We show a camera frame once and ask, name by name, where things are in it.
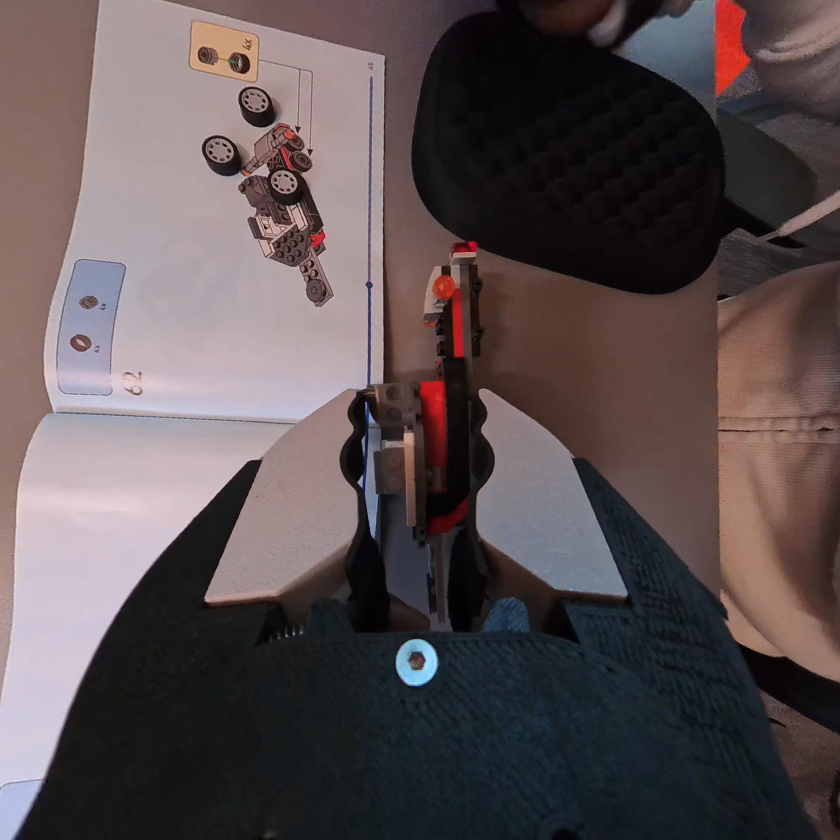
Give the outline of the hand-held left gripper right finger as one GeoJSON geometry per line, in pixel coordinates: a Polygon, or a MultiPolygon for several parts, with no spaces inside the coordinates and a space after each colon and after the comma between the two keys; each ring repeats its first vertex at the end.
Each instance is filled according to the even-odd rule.
{"type": "Polygon", "coordinates": [[[449,559],[453,630],[489,627],[515,598],[535,633],[572,634],[569,606],[625,606],[627,588],[575,461],[484,389],[469,405],[467,514],[449,559]]]}

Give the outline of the orange fabric piece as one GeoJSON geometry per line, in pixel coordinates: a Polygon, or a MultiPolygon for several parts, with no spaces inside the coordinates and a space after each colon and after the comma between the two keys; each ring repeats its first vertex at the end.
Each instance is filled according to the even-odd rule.
{"type": "Polygon", "coordinates": [[[715,90],[722,94],[749,65],[742,47],[742,24],[746,13],[734,1],[715,2],[715,90]]]}

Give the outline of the grey red lego vehicle model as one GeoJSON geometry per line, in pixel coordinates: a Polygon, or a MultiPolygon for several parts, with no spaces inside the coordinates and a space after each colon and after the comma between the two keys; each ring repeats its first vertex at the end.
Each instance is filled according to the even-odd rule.
{"type": "Polygon", "coordinates": [[[466,535],[470,406],[484,333],[477,256],[474,241],[458,241],[430,275],[423,325],[436,339],[435,377],[364,391],[380,429],[375,491],[404,497],[406,525],[428,553],[429,611],[456,632],[474,625],[487,586],[486,566],[466,535]]]}

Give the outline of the black office chair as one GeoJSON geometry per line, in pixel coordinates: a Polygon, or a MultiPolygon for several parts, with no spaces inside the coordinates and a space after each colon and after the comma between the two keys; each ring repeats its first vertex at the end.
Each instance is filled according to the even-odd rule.
{"type": "Polygon", "coordinates": [[[724,233],[760,238],[815,202],[816,176],[781,142],[726,110],[717,111],[726,163],[724,233]]]}

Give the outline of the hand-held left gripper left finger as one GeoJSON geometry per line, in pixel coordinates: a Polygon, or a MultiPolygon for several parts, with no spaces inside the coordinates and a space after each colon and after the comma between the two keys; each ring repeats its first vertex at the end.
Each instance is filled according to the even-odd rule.
{"type": "Polygon", "coordinates": [[[348,585],[357,629],[386,630],[385,567],[360,484],[365,409],[360,392],[344,391],[266,452],[206,604],[276,601],[298,623],[348,585]]]}

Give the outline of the black quilted pad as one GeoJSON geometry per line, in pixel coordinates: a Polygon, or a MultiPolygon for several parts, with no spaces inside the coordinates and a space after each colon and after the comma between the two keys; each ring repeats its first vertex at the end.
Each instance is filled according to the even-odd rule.
{"type": "Polygon", "coordinates": [[[416,106],[416,190],[488,252],[622,291],[677,291],[714,260],[718,129],[673,82],[497,12],[453,24],[416,106]]]}

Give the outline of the black lego wheel grey rim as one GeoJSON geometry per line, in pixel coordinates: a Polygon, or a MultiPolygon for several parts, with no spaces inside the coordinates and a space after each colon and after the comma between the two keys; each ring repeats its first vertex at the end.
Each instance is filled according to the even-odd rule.
{"type": "Polygon", "coordinates": [[[266,183],[269,197],[283,207],[299,204],[308,193],[302,174],[281,167],[269,172],[266,183]]]}
{"type": "Polygon", "coordinates": [[[202,143],[201,152],[206,165],[217,175],[233,176],[242,169],[238,147],[226,136],[208,136],[202,143]]]}
{"type": "Polygon", "coordinates": [[[257,128],[267,128],[277,120],[270,94],[260,87],[244,87],[238,94],[243,119],[257,128]]]}

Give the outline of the person's beige clothing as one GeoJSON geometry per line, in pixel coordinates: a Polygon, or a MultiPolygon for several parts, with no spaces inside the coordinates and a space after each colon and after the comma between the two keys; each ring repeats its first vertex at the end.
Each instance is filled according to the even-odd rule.
{"type": "Polygon", "coordinates": [[[718,305],[722,600],[733,636],[839,675],[839,266],[718,305]]]}

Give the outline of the lego instruction booklet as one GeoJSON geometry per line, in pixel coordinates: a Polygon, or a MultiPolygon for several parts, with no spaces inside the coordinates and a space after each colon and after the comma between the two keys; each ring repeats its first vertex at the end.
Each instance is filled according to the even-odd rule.
{"type": "Polygon", "coordinates": [[[52,413],[17,491],[2,838],[132,588],[245,462],[383,367],[382,56],[168,2],[100,2],[52,413]],[[249,125],[245,87],[276,121],[249,125]],[[212,172],[220,134],[242,168],[212,172]],[[284,168],[308,193],[280,206],[284,168]]]}

